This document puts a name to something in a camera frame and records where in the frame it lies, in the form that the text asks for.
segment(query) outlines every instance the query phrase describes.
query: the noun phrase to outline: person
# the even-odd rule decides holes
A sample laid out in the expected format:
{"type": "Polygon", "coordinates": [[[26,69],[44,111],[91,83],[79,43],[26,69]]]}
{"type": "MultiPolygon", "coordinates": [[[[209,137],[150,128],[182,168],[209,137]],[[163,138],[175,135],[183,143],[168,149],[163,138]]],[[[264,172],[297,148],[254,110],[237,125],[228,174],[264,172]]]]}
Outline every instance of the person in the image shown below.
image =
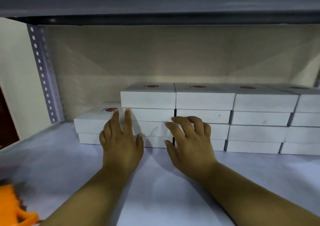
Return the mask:
{"type": "MultiPolygon", "coordinates": [[[[211,128],[198,117],[173,117],[166,126],[178,150],[165,141],[172,163],[198,181],[227,211],[238,226],[319,226],[320,218],[266,190],[218,162],[210,143],[211,128]]],[[[106,225],[121,192],[143,156],[142,135],[134,140],[130,109],[125,111],[123,132],[119,112],[100,133],[102,168],[41,226],[106,225]]]]}

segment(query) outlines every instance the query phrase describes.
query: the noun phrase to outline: hand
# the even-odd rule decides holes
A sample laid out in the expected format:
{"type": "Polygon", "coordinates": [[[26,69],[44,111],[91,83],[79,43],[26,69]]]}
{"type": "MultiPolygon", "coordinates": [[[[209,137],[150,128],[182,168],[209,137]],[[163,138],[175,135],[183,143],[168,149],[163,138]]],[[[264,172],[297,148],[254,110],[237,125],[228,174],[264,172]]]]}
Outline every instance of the hand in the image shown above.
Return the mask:
{"type": "Polygon", "coordinates": [[[177,150],[170,141],[165,141],[172,163],[186,176],[205,183],[218,163],[210,142],[210,125],[198,117],[173,117],[172,121],[184,131],[183,134],[173,122],[166,122],[178,146],[177,150]]]}
{"type": "Polygon", "coordinates": [[[99,139],[103,148],[103,166],[113,175],[121,176],[124,183],[138,167],[143,156],[142,134],[134,140],[130,109],[125,111],[123,132],[119,123],[119,111],[114,111],[106,123],[99,139]]]}

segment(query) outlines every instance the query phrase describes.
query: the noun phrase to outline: beige wall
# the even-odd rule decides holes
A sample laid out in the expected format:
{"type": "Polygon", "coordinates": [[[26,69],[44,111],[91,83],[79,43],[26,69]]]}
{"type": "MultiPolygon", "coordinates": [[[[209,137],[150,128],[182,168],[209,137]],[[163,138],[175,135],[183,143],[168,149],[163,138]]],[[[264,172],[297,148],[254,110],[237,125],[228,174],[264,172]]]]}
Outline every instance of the beige wall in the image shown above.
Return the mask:
{"type": "Polygon", "coordinates": [[[51,26],[65,117],[137,81],[313,85],[318,26],[51,26]]]}
{"type": "Polygon", "coordinates": [[[0,18],[0,86],[20,139],[50,126],[25,24],[0,18]]]}

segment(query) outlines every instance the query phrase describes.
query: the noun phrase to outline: forearm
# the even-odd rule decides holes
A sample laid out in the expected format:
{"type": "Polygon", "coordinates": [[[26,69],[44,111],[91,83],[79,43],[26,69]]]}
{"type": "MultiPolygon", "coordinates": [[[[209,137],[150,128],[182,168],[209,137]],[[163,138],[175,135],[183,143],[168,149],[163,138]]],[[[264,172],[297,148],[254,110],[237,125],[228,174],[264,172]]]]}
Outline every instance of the forearm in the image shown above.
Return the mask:
{"type": "Polygon", "coordinates": [[[110,219],[126,183],[116,173],[101,169],[41,226],[103,225],[110,219]]]}
{"type": "Polygon", "coordinates": [[[320,225],[320,218],[217,163],[204,182],[239,226],[320,225]]]}

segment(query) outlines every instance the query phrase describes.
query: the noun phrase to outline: orange object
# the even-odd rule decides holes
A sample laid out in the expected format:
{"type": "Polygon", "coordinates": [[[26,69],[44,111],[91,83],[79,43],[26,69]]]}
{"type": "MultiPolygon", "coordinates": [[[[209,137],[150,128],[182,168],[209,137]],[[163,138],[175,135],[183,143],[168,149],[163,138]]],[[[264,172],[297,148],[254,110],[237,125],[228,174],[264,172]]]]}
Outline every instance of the orange object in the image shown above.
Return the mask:
{"type": "Polygon", "coordinates": [[[14,193],[13,185],[0,186],[0,225],[31,226],[38,220],[37,213],[27,213],[20,208],[20,201],[14,193]]]}

